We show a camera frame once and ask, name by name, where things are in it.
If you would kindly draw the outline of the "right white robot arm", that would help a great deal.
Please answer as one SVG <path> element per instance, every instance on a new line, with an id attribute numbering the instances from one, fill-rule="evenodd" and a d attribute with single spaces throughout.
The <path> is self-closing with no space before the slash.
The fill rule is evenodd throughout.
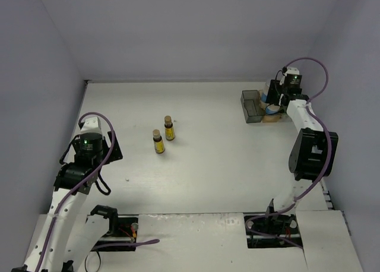
<path id="1" fill-rule="evenodd" d="M 338 144 L 338 135 L 327 130 L 316 116 L 307 95 L 300 88 L 300 74 L 284 74 L 281 80 L 272 79 L 263 95 L 266 113 L 270 106 L 285 110 L 297 129 L 297 138 L 289 155 L 288 168 L 292 177 L 282 192 L 273 198 L 262 223 L 270 232 L 284 225 L 282 214 L 291 214 L 299 202 L 331 173 Z"/>

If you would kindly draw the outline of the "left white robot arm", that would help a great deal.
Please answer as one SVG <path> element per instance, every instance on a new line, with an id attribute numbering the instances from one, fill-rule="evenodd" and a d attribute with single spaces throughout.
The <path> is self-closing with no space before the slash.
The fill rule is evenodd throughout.
<path id="1" fill-rule="evenodd" d="M 110 144 L 100 128 L 83 130 L 72 140 L 74 161 L 62 163 L 43 228 L 31 253 L 16 271 L 77 271 L 101 236 L 112 236 L 118 231 L 117 209 L 96 205 L 82 231 L 70 236 L 91 187 L 96 186 L 103 195 L 111 193 L 101 170 L 123 155 L 114 130 L 107 134 Z"/>

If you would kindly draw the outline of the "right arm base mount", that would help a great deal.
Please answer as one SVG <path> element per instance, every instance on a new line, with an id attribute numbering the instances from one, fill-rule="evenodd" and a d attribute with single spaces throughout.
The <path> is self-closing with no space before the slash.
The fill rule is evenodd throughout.
<path id="1" fill-rule="evenodd" d="M 264 213 L 244 214 L 247 247 L 303 249 L 295 208 L 296 204 L 293 203 L 277 211 L 274 208 L 274 201 L 270 201 Z"/>

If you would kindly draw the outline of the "white granule jar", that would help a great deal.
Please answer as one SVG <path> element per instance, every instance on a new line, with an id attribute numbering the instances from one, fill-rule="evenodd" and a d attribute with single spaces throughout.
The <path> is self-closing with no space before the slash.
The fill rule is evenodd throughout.
<path id="1" fill-rule="evenodd" d="M 269 79 L 265 82 L 263 89 L 259 92 L 260 93 L 260 105 L 263 109 L 265 109 L 268 106 L 267 96 L 268 96 L 270 84 L 271 84 L 271 80 Z"/>
<path id="2" fill-rule="evenodd" d="M 286 112 L 286 109 L 283 106 L 269 104 L 265 107 L 264 111 L 266 115 L 272 116 L 283 114 Z"/>

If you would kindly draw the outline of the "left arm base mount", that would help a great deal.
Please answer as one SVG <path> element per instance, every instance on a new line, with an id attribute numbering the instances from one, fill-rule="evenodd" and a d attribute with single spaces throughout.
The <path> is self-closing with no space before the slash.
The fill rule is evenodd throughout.
<path id="1" fill-rule="evenodd" d="M 96 252 L 135 252 L 138 237 L 139 217 L 137 215 L 119 214 L 118 210 L 106 205 L 96 205 L 87 215 L 86 223 L 100 217 L 106 231 L 98 237 L 93 251 Z"/>

